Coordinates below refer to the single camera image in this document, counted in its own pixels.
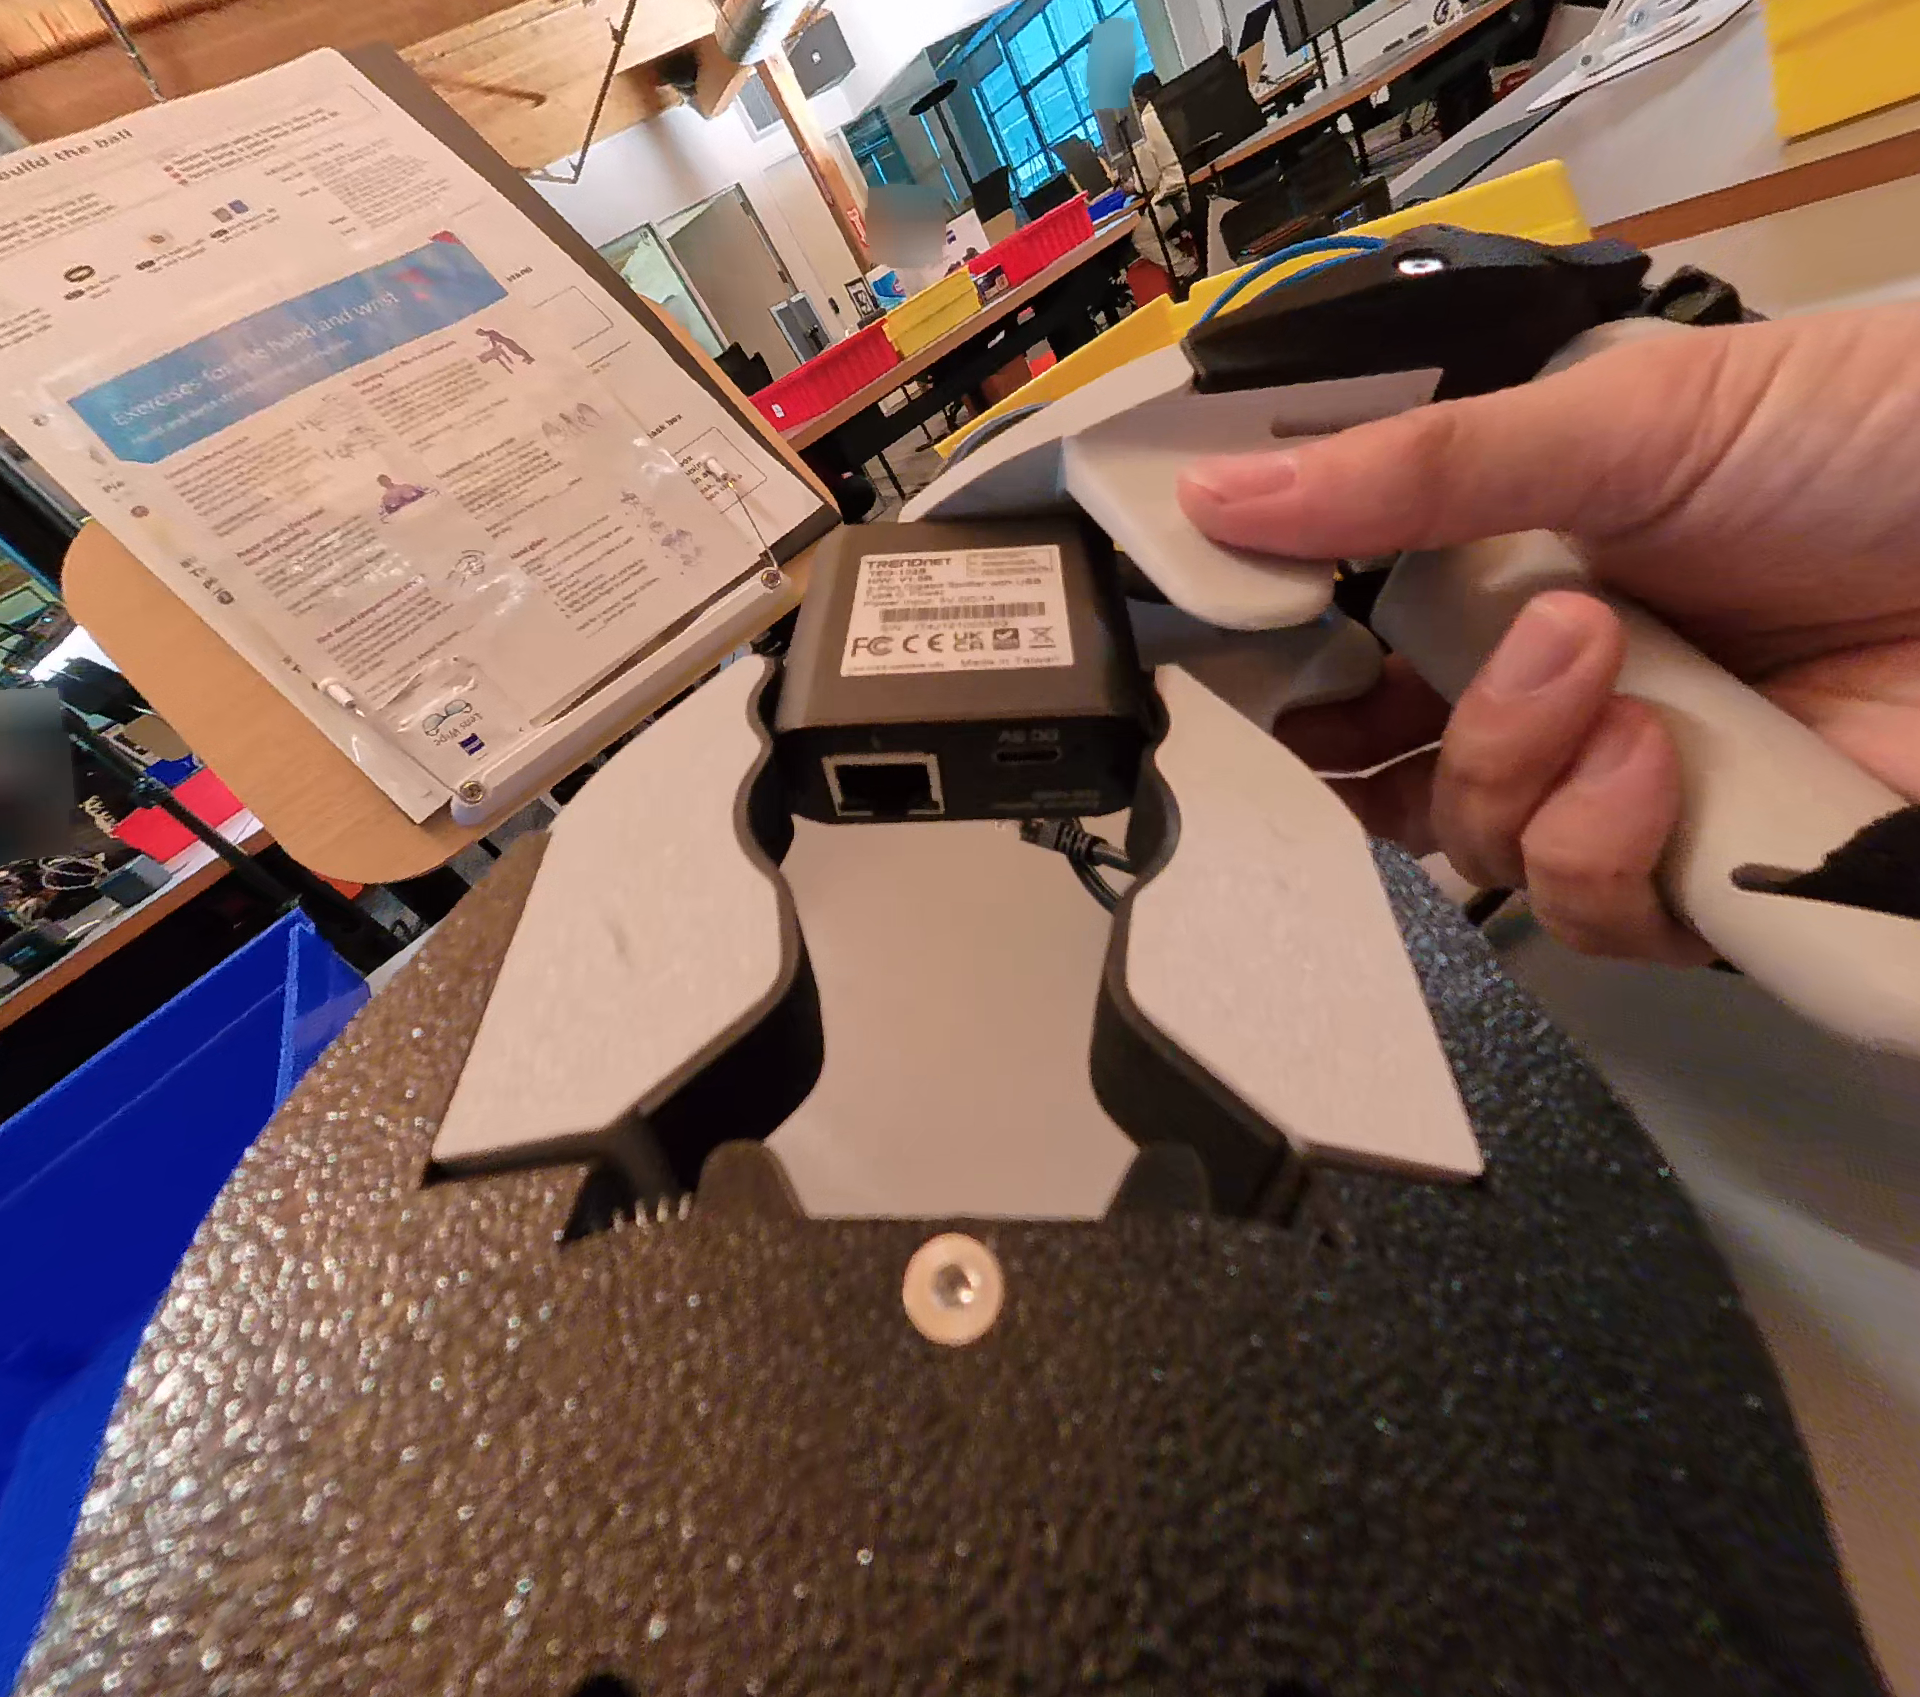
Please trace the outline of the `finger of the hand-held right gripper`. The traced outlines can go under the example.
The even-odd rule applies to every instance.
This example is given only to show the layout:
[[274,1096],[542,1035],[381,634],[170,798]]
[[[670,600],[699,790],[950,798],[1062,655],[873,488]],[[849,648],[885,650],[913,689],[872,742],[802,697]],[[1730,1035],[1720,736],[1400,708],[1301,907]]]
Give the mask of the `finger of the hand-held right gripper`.
[[1140,503],[1172,503],[1172,422],[1192,409],[1181,345],[1129,359],[971,438],[898,515],[901,524],[1082,511],[1131,527]]
[[1265,459],[1426,404],[1435,366],[1201,391],[1187,366],[1116,366],[1067,399],[1067,494],[1181,614],[1226,631],[1298,626],[1333,600],[1333,564],[1211,543],[1180,503],[1201,459]]

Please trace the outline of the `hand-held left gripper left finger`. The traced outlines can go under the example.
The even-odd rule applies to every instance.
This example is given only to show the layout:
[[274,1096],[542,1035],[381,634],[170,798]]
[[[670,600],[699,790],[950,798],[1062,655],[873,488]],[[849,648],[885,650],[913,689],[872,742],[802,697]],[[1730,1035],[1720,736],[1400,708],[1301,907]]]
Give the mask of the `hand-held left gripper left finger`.
[[704,1165],[809,1096],[822,1016],[781,876],[777,671],[731,663],[550,822],[435,1165]]

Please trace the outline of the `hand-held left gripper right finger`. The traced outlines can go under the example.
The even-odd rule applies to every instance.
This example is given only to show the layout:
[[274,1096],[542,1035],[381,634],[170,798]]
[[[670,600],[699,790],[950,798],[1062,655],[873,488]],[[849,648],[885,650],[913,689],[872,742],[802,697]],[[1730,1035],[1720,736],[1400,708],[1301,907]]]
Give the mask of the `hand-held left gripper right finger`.
[[1101,1111],[1213,1215],[1314,1170],[1476,1181],[1483,1155],[1352,808],[1180,664],[1154,671],[1091,1041]]

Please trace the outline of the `black ethernet splitter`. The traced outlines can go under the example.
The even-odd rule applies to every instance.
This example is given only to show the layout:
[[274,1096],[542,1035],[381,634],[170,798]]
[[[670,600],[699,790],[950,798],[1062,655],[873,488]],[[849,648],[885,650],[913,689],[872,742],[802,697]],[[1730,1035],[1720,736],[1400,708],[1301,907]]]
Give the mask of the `black ethernet splitter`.
[[833,531],[772,722],[819,822],[1107,816],[1154,726],[1115,551],[1067,515]]

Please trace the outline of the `blue plastic bin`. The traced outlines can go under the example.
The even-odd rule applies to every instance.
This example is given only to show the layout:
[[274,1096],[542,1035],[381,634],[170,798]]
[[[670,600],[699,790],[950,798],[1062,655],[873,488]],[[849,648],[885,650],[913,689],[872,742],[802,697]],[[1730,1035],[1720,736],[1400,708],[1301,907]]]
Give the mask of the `blue plastic bin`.
[[184,1248],[366,999],[306,915],[281,915],[2,1121],[2,1687]]

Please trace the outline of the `grey desk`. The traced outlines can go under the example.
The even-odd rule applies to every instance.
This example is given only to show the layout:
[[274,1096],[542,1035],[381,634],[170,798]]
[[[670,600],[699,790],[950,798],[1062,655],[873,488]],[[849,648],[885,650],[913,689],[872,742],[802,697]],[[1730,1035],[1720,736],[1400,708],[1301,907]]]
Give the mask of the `grey desk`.
[[[1729,974],[1466,927],[1435,857],[1373,848],[1452,1058],[1557,1061],[1643,1136],[1776,1360],[1888,1690],[1916,1693],[1916,1075]],[[1088,1079],[1101,927],[1004,827],[798,827],[826,1082],[773,1139],[822,1215],[1082,1220],[1129,1143]]]

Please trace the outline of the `person's right hand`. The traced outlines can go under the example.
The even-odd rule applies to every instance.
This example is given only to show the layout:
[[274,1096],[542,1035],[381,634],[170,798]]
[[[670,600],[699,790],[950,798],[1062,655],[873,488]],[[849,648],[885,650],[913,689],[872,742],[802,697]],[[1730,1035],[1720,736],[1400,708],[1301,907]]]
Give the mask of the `person's right hand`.
[[[1557,531],[1597,586],[1916,801],[1916,300],[1632,339],[1180,481],[1213,543],[1282,560]],[[1618,694],[1595,595],[1537,595],[1458,703],[1402,655],[1280,736],[1380,839],[1528,898],[1574,952],[1710,964],[1654,892],[1681,762]]]

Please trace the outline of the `wooden background table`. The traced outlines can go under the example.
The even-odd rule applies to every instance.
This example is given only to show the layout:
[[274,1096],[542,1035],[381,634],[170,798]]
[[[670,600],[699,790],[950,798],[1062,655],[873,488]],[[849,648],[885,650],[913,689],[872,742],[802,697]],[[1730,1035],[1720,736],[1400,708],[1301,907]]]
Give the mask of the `wooden background table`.
[[1138,212],[1115,215],[1091,241],[1072,244],[1036,278],[1008,288],[926,350],[885,369],[873,385],[849,391],[826,415],[802,422],[785,438],[819,476],[861,468],[956,409],[984,409],[995,372],[1021,362],[1029,350],[1048,345],[1060,359],[1131,308],[1123,281],[1134,262],[1131,230]]

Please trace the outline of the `red plastic bin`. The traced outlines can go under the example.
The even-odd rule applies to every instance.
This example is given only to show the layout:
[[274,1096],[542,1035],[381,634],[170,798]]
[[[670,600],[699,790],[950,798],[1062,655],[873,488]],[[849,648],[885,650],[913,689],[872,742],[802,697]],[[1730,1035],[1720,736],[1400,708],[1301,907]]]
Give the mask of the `red plastic bin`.
[[750,404],[777,430],[794,432],[819,415],[829,415],[848,399],[864,395],[880,378],[898,366],[898,350],[885,329],[885,320],[856,329],[848,339],[829,342],[813,359],[798,362],[785,378],[761,391],[750,391]]
[[966,272],[979,298],[1017,291],[1054,262],[1093,241],[1091,200],[1072,192],[1067,202],[1045,209],[1038,218],[1017,227],[986,251],[966,258]]

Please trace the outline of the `wood-edged grey table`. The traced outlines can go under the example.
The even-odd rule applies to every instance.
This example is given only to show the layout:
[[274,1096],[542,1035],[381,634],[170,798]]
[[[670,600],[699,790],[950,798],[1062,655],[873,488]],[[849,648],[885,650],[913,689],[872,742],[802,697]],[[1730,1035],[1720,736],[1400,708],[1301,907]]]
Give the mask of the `wood-edged grey table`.
[[1916,178],[1916,98],[1779,137],[1757,0],[1557,111],[1533,111],[1533,92],[1498,98],[1390,178],[1396,204],[1561,161],[1595,230],[1682,244]]

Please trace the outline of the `black floor lamp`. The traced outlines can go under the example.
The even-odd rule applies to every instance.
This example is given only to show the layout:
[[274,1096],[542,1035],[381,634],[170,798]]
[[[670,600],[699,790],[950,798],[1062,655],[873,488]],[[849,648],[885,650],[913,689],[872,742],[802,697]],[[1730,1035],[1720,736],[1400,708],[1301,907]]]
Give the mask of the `black floor lamp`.
[[921,121],[947,146],[950,171],[966,187],[966,209],[992,224],[1004,212],[1004,161],[995,143],[974,146],[956,111],[956,79],[933,83],[907,113]]

